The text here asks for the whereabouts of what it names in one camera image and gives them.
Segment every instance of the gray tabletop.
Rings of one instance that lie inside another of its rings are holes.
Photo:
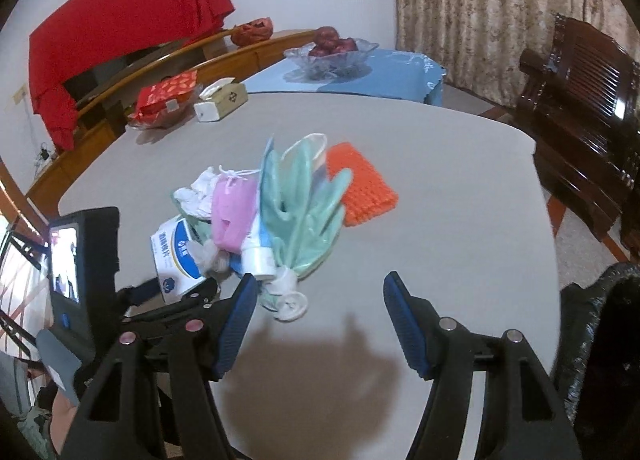
[[[275,136],[351,142],[399,193],[398,207],[343,228],[300,284],[299,321],[258,307],[233,369],[214,386],[233,446],[255,460],[404,459],[429,395],[404,361],[382,281],[396,270],[471,331],[524,332],[550,370],[558,345],[556,256],[534,142],[512,127],[401,100],[255,94],[220,123],[165,133],[127,130],[74,183],[60,212],[120,208],[120,286],[155,274],[149,236],[175,215],[169,193],[207,166],[256,167]],[[238,280],[223,284],[229,296]],[[474,457],[483,374],[474,376],[460,455]]]

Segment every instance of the lit screen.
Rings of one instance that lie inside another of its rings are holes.
[[[76,270],[77,248],[78,232],[75,227],[51,230],[51,277],[53,290],[79,303],[78,273]]]

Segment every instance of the electrical outlet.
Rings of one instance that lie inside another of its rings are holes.
[[[18,104],[25,97],[27,97],[27,84],[26,83],[22,83],[22,86],[20,88],[18,88],[18,92],[16,92],[14,94],[14,103]]]

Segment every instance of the tissue box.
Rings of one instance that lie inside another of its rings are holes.
[[[156,114],[164,108],[168,112],[178,110],[180,104],[191,97],[197,85],[197,76],[197,70],[190,70],[155,85],[145,86],[138,95],[136,110],[143,115]]]
[[[163,223],[151,237],[151,250],[166,304],[179,301],[205,280],[187,251],[186,244],[193,239],[191,228],[180,216]]]
[[[206,101],[194,104],[193,109],[198,121],[220,121],[248,99],[244,84],[230,83],[214,92]]]

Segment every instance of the black bin liner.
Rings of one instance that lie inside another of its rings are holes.
[[[640,267],[561,293],[554,383],[584,460],[640,459]]]

